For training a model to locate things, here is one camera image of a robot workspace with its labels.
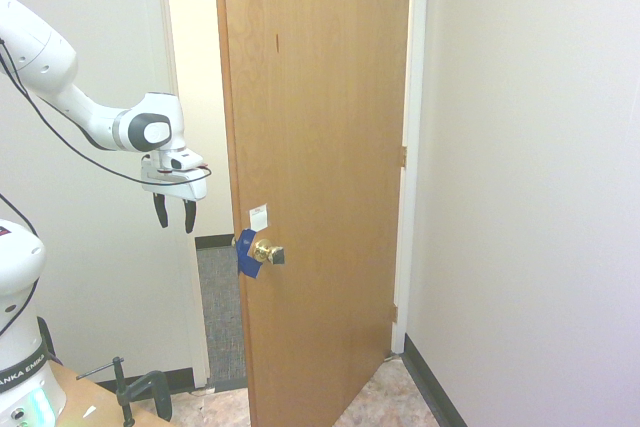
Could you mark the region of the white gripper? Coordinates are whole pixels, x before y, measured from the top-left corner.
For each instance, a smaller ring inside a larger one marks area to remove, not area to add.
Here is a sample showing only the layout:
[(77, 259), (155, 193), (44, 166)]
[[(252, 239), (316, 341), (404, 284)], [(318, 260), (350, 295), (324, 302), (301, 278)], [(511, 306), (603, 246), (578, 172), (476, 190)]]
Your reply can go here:
[(143, 167), (141, 180), (142, 188), (153, 193), (154, 208), (161, 227), (167, 228), (169, 224), (165, 196), (172, 196), (184, 200), (185, 232), (192, 233), (197, 214), (195, 201), (200, 201), (207, 195), (205, 170), (196, 168), (160, 172), (153, 167)]

